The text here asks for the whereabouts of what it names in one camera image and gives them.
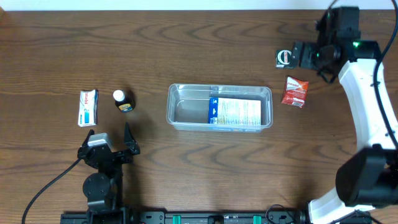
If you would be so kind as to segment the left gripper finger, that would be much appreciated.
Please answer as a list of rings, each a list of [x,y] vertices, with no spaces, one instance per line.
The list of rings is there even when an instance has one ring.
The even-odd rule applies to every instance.
[[[94,135],[94,133],[95,133],[95,132],[94,132],[93,129],[89,130],[89,132],[88,132],[88,134],[87,134],[85,140],[84,140],[83,143],[82,143],[82,146],[87,146],[87,145],[88,145],[88,141],[89,141],[89,139],[90,139],[90,136]]]
[[[124,126],[124,145],[127,146],[127,148],[135,148],[136,147],[136,141],[131,134],[128,122],[125,122],[125,126]]]

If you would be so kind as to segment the green box round logo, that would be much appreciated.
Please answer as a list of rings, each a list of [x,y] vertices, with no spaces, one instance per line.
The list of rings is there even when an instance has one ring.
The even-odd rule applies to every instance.
[[[293,69],[297,66],[290,50],[276,50],[275,67],[279,69]]]

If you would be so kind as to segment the red medicine sachet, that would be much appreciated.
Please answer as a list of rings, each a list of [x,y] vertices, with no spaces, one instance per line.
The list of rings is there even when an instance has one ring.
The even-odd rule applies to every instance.
[[[287,77],[281,103],[302,108],[305,104],[307,91],[307,81]]]

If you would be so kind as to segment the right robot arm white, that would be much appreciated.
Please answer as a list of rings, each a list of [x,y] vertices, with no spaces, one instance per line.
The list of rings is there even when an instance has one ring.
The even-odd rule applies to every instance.
[[[316,42],[294,44],[292,65],[340,82],[357,151],[338,169],[335,187],[308,204],[305,222],[361,222],[368,211],[397,203],[397,119],[384,83],[386,51],[361,39],[357,7],[328,8],[316,29]]]

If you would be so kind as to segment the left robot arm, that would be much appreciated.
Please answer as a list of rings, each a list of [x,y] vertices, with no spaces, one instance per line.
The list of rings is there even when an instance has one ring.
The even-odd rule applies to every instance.
[[[78,150],[77,157],[97,170],[83,183],[89,223],[129,223],[131,221],[129,209],[122,203],[122,165],[130,164],[133,156],[140,153],[140,148],[130,132],[128,123],[124,127],[124,145],[125,150],[113,152],[109,136],[106,133],[95,134],[91,130]]]

